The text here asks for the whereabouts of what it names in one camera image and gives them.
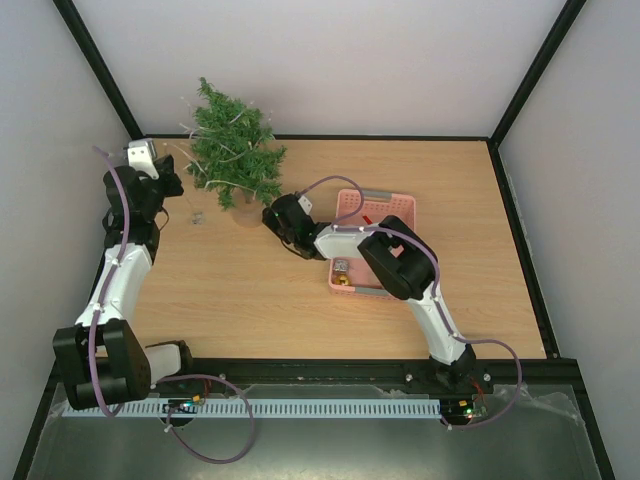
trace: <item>wooden table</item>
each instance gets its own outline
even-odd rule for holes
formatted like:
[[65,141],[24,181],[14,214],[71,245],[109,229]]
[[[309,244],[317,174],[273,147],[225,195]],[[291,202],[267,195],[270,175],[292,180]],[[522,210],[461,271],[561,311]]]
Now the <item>wooden table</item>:
[[[155,265],[133,322],[142,345],[184,339],[196,357],[427,358],[427,343],[401,302],[331,295],[329,262],[287,252],[266,228],[237,226],[215,193],[184,173],[186,140],[156,140],[173,154],[185,195],[170,198]],[[442,291],[468,338],[497,338],[523,358],[542,342],[483,142],[290,140],[282,191],[330,174],[417,200],[417,233],[438,254]],[[310,193],[316,221],[333,218],[339,181]],[[195,212],[202,223],[193,224]],[[479,358],[508,358],[498,346]]]

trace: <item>green foliage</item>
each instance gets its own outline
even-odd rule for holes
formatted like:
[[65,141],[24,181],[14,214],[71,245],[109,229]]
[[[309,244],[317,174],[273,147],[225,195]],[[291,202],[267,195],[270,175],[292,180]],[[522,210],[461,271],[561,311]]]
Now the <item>green foliage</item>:
[[217,91],[204,77],[198,94],[209,106],[198,107],[193,115],[199,126],[191,145],[197,163],[191,162],[187,171],[195,187],[215,189],[223,210],[234,206],[236,188],[242,188],[247,198],[270,205],[282,194],[278,179],[285,147],[266,146],[273,134],[270,126],[262,125],[257,108]]

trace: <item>white strip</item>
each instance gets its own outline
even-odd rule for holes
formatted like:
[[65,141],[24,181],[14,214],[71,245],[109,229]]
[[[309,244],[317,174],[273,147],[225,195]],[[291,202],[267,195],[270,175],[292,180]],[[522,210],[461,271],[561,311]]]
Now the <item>white strip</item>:
[[[249,400],[256,418],[440,418],[439,400]],[[116,418],[158,417],[168,411],[169,399],[147,399],[126,404]],[[175,412],[175,417],[246,418],[244,402],[234,399],[209,399],[204,406]],[[67,406],[63,417],[102,417],[98,408],[74,410]]]

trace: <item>pink basket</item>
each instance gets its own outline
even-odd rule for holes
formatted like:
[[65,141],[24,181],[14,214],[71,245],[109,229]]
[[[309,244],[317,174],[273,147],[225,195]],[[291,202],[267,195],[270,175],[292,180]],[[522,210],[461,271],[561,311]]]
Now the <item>pink basket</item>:
[[[347,218],[340,222],[342,225],[367,225],[364,217],[366,216],[372,223],[378,223],[384,220],[387,215],[395,215],[409,228],[416,228],[416,199],[411,195],[401,195],[398,193],[378,192],[372,190],[363,190],[364,206],[362,210],[353,217]],[[338,208],[336,209],[336,218],[353,212],[360,205],[360,194],[357,190],[340,190],[338,193]],[[334,259],[331,260],[329,267],[329,290],[331,293],[339,295],[352,296],[375,296],[389,300],[396,300],[395,297],[382,288],[377,277],[373,274],[367,262],[362,258],[345,258],[349,262],[349,270],[347,276],[351,285],[336,285],[332,279],[334,277],[333,266]]]

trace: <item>white wall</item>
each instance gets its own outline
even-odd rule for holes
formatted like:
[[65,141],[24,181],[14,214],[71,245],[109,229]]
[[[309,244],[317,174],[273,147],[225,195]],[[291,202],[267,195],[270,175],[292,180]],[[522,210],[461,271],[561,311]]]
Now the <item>white wall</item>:
[[640,3],[587,2],[501,148],[562,354],[640,471]]
[[198,77],[277,133],[490,135],[564,0],[76,0],[146,133]]
[[53,365],[86,304],[107,208],[102,160],[128,137],[53,2],[0,15],[0,478],[11,478]]

